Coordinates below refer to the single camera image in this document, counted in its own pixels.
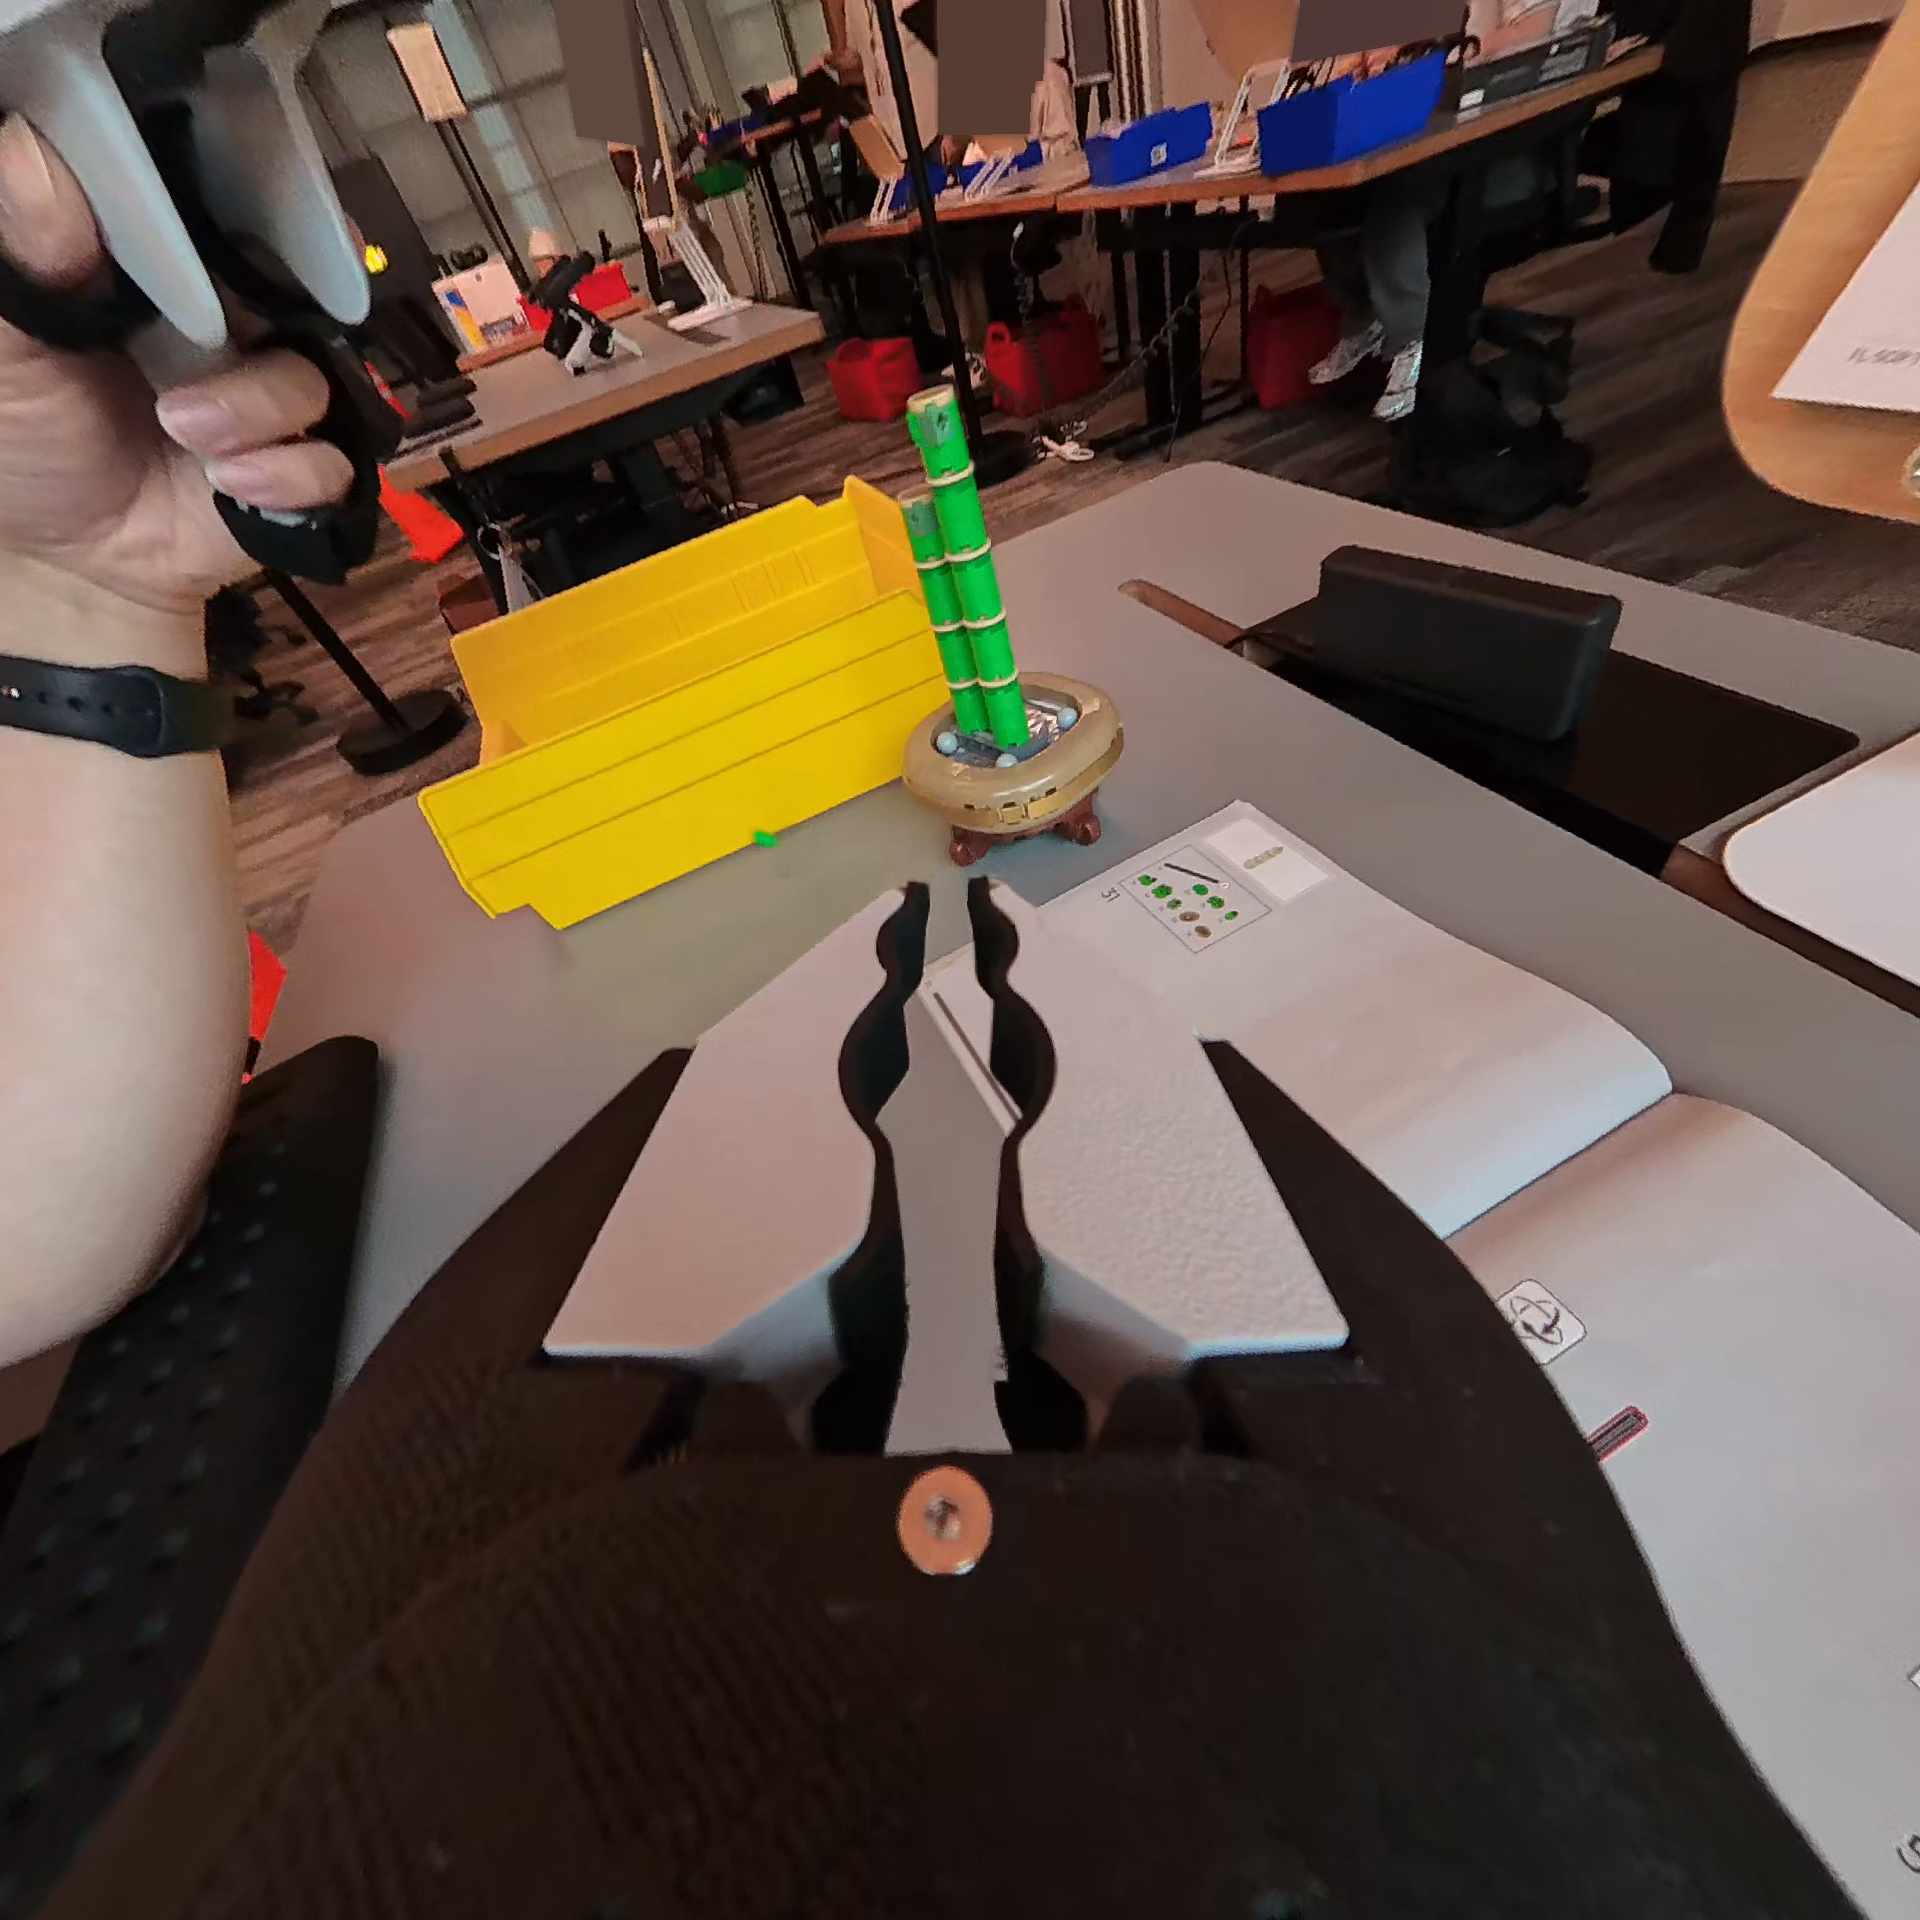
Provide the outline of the grey desk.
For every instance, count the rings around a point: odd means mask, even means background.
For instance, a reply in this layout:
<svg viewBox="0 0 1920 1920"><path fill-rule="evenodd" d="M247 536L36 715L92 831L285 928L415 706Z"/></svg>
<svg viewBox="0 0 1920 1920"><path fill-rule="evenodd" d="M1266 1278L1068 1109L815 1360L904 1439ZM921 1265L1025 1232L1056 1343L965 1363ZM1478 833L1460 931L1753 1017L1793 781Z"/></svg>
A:
<svg viewBox="0 0 1920 1920"><path fill-rule="evenodd" d="M1916 1914L1916 1017L1238 659L1359 543L1610 594L1628 655L1876 750L1916 654L1225 466L998 551L1020 658L1121 715L1101 841L992 871L1221 1027L1429 1218L1583 1432L1735 1734L1866 1914ZM965 875L900 783L556 929L418 805L322 861L262 1062L386 1072L342 1381L524 1175L893 879Z"/></svg>

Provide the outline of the yellow plastic bin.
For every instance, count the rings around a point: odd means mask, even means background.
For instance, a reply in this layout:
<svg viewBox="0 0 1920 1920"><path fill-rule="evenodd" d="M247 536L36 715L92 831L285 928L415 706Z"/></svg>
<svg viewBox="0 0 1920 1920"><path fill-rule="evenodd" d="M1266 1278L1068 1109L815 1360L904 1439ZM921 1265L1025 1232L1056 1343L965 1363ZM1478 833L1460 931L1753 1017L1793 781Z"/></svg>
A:
<svg viewBox="0 0 1920 1920"><path fill-rule="evenodd" d="M900 504L849 477L453 643L481 759L418 798L494 918L569 928L900 776L945 704Z"/></svg>

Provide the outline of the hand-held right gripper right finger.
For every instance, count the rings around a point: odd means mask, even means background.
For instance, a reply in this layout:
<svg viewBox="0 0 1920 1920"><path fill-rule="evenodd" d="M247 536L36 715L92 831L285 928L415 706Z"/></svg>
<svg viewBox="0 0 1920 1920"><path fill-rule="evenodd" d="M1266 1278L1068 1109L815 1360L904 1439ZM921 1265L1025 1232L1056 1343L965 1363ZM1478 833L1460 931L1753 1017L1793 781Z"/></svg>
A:
<svg viewBox="0 0 1920 1920"><path fill-rule="evenodd" d="M1348 1342L1185 1019L1009 886L967 885L967 1074L1000 1129L1005 1400L1111 1400L1200 1360Z"/></svg>

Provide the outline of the blue plastic bin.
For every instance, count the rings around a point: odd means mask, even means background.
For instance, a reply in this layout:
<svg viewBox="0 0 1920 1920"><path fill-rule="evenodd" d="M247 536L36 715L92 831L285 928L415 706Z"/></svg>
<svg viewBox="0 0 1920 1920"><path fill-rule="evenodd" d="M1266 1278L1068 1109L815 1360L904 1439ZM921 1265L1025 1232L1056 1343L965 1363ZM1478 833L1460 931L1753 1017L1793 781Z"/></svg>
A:
<svg viewBox="0 0 1920 1920"><path fill-rule="evenodd" d="M1293 175L1420 136L1438 106L1448 71L1444 50L1281 94L1257 113L1261 175Z"/></svg>
<svg viewBox="0 0 1920 1920"><path fill-rule="evenodd" d="M1087 178L1094 187L1133 185L1197 161L1212 139L1212 102L1160 106L1129 122L1108 121L1085 136Z"/></svg>

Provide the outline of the person's left hand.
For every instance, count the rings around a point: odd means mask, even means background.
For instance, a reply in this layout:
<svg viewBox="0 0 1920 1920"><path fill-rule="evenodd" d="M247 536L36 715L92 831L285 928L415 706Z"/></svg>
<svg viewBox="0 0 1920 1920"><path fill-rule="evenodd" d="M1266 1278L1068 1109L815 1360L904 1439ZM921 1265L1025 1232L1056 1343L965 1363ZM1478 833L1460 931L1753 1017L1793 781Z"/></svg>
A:
<svg viewBox="0 0 1920 1920"><path fill-rule="evenodd" d="M314 435L328 389L285 349L156 390L122 352L1 323L1 650L205 675L202 606L249 561L212 497L314 512L351 463Z"/></svg>

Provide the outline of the background grey table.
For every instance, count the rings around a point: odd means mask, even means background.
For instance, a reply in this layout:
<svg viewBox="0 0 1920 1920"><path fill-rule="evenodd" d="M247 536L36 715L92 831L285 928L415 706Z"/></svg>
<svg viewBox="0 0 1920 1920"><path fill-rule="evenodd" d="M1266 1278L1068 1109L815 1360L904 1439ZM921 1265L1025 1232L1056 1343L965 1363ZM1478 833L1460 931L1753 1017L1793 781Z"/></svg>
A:
<svg viewBox="0 0 1920 1920"><path fill-rule="evenodd" d="M744 304L692 330L644 312L624 320L618 334L639 352L618 352L580 375L537 347L476 369L472 421L456 434L404 447L389 463L394 488L431 488L453 473L479 473L605 422L674 432L719 410L762 368L818 344L825 323L807 309Z"/></svg>

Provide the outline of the black mesh office chair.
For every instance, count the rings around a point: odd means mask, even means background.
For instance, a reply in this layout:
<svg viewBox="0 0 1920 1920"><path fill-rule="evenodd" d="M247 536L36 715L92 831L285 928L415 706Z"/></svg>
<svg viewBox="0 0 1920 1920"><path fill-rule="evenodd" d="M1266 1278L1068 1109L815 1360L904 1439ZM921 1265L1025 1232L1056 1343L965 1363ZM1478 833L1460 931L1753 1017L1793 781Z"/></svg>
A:
<svg viewBox="0 0 1920 1920"><path fill-rule="evenodd" d="M5 1515L1 1914L158 1742L325 1418L376 1102L360 1038L249 1079L196 1235L65 1368Z"/></svg>

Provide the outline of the black rectangular device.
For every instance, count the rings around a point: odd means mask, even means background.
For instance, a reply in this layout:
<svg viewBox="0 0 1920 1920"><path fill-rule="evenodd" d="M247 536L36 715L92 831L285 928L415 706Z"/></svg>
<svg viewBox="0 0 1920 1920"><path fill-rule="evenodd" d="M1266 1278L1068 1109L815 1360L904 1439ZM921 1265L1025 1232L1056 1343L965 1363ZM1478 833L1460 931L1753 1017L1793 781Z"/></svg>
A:
<svg viewBox="0 0 1920 1920"><path fill-rule="evenodd" d="M1622 610L1610 594L1358 543L1318 569L1316 665L1542 745L1581 721Z"/></svg>

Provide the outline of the printed instruction sheet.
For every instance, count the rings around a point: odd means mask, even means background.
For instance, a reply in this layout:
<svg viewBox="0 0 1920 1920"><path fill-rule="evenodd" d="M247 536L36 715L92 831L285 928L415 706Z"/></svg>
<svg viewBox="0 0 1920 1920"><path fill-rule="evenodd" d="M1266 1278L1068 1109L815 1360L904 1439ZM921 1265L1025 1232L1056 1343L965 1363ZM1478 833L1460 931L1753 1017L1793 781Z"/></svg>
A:
<svg viewBox="0 0 1920 1920"><path fill-rule="evenodd" d="M1772 397L1917 414L1917 190L1863 256Z"/></svg>

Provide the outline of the long background table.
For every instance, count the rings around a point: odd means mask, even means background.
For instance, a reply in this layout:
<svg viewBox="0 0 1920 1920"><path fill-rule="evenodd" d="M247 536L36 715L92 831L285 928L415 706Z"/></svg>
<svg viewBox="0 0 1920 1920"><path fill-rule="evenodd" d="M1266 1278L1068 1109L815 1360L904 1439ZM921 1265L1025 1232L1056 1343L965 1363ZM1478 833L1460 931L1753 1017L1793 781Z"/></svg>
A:
<svg viewBox="0 0 1920 1920"><path fill-rule="evenodd" d="M1590 117L1600 102L1615 97L1622 88L1653 77L1664 61L1658 43L1640 43L1590 72L1553 87L1535 87L1509 102L1474 112L1466 118L1442 118L1416 136L1401 144L1336 159L1321 166L1295 168L1281 175L1261 175L1246 168L1218 173L1204 161L1165 168L1136 183L1072 187L1029 187L1015 194L988 199L934 199L934 219L941 226L976 221L1021 221L1042 211L1111 211L1140 207L1197 207L1215 200L1270 200L1281 195L1309 195L1343 191L1410 168L1455 168L1472 159L1492 159L1532 136L1545 136L1574 128Z"/></svg>

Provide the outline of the green bamboo brick model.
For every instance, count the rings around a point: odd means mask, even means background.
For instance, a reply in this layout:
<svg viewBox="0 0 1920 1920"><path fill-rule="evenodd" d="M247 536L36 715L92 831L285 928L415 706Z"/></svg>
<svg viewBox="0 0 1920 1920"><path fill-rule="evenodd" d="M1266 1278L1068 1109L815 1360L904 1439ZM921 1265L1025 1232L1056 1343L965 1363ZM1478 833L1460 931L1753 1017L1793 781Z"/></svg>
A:
<svg viewBox="0 0 1920 1920"><path fill-rule="evenodd" d="M1101 833L1096 787L1121 754L1120 711L1090 683L1016 665L953 383L911 393L904 425L925 482L904 497L902 522L945 704L908 738L902 785L944 822L961 867L1039 835L1090 847Z"/></svg>

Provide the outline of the person's left forearm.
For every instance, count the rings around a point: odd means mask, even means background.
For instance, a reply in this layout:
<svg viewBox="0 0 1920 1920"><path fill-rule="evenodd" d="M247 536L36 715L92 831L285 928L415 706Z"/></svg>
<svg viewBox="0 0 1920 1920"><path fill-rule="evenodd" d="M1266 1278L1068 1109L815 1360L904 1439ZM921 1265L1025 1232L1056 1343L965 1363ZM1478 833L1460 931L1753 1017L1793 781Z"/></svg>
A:
<svg viewBox="0 0 1920 1920"><path fill-rule="evenodd" d="M218 754L5 727L5 1363L95 1327L181 1254L247 1035Z"/></svg>

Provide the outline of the black wristband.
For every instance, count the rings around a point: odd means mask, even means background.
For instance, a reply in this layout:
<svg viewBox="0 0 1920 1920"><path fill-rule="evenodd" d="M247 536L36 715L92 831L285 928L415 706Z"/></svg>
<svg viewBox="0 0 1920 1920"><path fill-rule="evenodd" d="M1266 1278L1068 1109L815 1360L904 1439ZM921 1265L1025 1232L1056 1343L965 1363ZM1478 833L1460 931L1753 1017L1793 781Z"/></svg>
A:
<svg viewBox="0 0 1920 1920"><path fill-rule="evenodd" d="M150 665L1 655L1 727L158 760L221 752L242 717L221 683L175 679Z"/></svg>

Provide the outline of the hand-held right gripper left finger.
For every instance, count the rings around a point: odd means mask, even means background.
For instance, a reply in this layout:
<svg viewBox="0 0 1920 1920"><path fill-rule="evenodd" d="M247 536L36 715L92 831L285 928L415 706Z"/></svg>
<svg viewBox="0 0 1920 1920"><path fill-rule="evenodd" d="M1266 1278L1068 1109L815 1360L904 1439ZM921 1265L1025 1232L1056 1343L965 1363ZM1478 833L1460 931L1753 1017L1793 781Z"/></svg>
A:
<svg viewBox="0 0 1920 1920"><path fill-rule="evenodd" d="M927 886L884 888L701 1032L546 1357L677 1361L791 1406L895 1400L904 1248L879 1112L925 934Z"/></svg>

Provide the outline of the red bag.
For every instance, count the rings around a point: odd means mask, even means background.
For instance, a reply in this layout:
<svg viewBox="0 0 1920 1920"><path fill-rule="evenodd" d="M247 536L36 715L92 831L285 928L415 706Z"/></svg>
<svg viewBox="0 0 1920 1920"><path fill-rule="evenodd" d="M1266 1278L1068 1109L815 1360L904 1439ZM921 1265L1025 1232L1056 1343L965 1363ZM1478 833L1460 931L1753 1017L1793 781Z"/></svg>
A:
<svg viewBox="0 0 1920 1920"><path fill-rule="evenodd" d="M1039 418L1106 383L1096 314L1078 297L1016 322L993 320L983 338L993 410Z"/></svg>
<svg viewBox="0 0 1920 1920"><path fill-rule="evenodd" d="M849 422L889 422L925 386L910 336L847 338L825 361L832 401Z"/></svg>
<svg viewBox="0 0 1920 1920"><path fill-rule="evenodd" d="M1253 291L1244 326L1244 371L1257 405L1274 410L1316 394L1312 368L1336 344L1340 312L1321 280Z"/></svg>

